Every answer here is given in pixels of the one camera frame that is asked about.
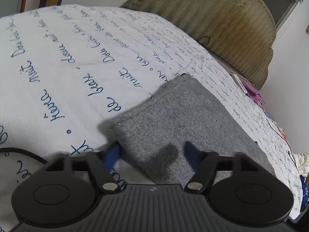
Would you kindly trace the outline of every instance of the gray garment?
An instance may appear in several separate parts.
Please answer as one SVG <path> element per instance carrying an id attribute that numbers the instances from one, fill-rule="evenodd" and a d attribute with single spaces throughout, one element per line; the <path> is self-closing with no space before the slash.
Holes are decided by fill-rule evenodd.
<path id="1" fill-rule="evenodd" d="M 185 185 L 194 171 L 183 155 L 185 141 L 221 156 L 243 152 L 275 175 L 266 154 L 196 79 L 182 75 L 151 100 L 110 123 L 127 159 L 157 184 Z M 216 181 L 229 176 L 220 172 Z"/>

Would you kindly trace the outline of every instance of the white bed sheet with writing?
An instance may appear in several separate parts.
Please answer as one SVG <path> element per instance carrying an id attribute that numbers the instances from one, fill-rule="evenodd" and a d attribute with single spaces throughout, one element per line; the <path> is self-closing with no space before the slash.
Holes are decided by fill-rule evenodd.
<path id="1" fill-rule="evenodd" d="M 2 18 L 0 33 L 0 148 L 45 158 L 105 148 L 111 118 L 189 73 L 258 142 L 293 192 L 290 215 L 298 216 L 302 188 L 288 146 L 216 60 L 170 22 L 122 8 L 65 5 Z M 12 191 L 39 167 L 23 155 L 0 154 L 1 232 L 17 224 Z M 123 161 L 116 171 L 129 183 L 151 183 Z"/>

